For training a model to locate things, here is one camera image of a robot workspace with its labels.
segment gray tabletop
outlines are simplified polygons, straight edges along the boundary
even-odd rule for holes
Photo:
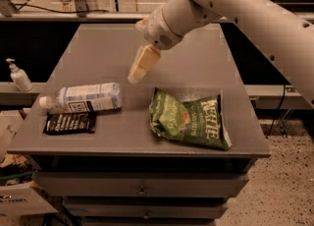
[[[51,75],[44,92],[66,85],[121,84],[123,108],[97,116],[95,134],[47,136],[46,113],[31,108],[11,153],[52,155],[263,157],[270,154],[235,61],[219,25],[189,33],[138,84],[127,77],[142,34],[130,24],[81,25]],[[158,138],[149,127],[153,91],[160,87],[179,100],[221,93],[232,148],[220,151]]]

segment cardboard box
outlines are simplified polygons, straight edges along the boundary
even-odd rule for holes
[[[0,215],[57,213],[34,182],[0,187]]]
[[[0,163],[22,122],[23,118],[19,111],[0,112]]]

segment hand sanitizer bottle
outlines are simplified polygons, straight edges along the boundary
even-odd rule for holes
[[[32,84],[28,78],[26,72],[22,69],[19,69],[13,62],[14,59],[8,58],[6,61],[10,64],[9,68],[11,69],[11,79],[16,84],[20,91],[29,91],[32,89]]]

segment drawer handle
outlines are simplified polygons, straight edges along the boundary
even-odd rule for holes
[[[150,219],[150,215],[148,214],[149,211],[146,211],[145,214],[143,215],[143,219],[148,220]]]
[[[140,187],[140,190],[139,190],[139,192],[137,192],[137,195],[139,197],[144,197],[147,195],[147,192],[145,191],[145,188],[143,186]]]

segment floor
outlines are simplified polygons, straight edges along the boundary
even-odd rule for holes
[[[115,10],[113,0],[98,1],[102,9]],[[150,11],[166,0],[120,1],[121,11],[134,12]],[[30,0],[29,4],[64,10],[58,0]],[[259,121],[266,134],[272,120],[261,115]],[[236,198],[229,200],[230,208],[217,220],[218,226],[314,226],[313,112],[293,115],[287,122],[287,132],[288,137],[283,138],[274,127],[268,137],[271,157],[259,159],[251,168],[250,181]],[[42,215],[0,217],[3,226],[42,225],[42,221]],[[54,219],[52,225],[63,224]]]

